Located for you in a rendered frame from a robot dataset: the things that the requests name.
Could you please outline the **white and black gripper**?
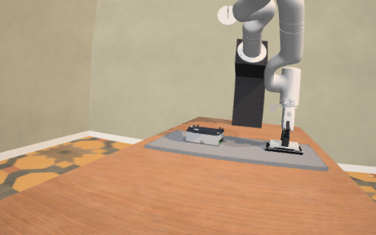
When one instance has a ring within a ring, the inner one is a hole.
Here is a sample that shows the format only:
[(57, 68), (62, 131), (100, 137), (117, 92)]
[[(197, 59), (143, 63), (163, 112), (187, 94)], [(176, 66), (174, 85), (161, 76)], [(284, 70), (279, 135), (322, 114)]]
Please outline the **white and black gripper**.
[[(294, 109), (297, 107), (284, 106), (281, 119), (281, 146), (289, 147), (290, 131), (294, 130)], [(284, 132), (283, 132), (284, 131)]]

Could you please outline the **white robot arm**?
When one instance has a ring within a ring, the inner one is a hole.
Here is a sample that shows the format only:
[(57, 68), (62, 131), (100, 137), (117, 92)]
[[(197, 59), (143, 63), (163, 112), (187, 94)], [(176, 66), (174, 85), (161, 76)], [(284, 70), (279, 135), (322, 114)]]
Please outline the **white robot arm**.
[[(267, 91), (280, 93), (280, 106), (296, 107), (299, 106), (301, 70), (287, 67), (282, 69), (281, 75), (276, 75), (273, 71), (297, 64), (303, 58), (304, 0), (276, 0), (276, 3), (281, 51), (265, 67), (264, 86)], [(232, 13), (236, 20), (244, 22), (243, 42), (237, 48), (238, 55), (248, 63), (262, 61), (267, 53), (262, 44), (262, 29), (275, 15), (276, 4), (273, 0), (237, 0)]]

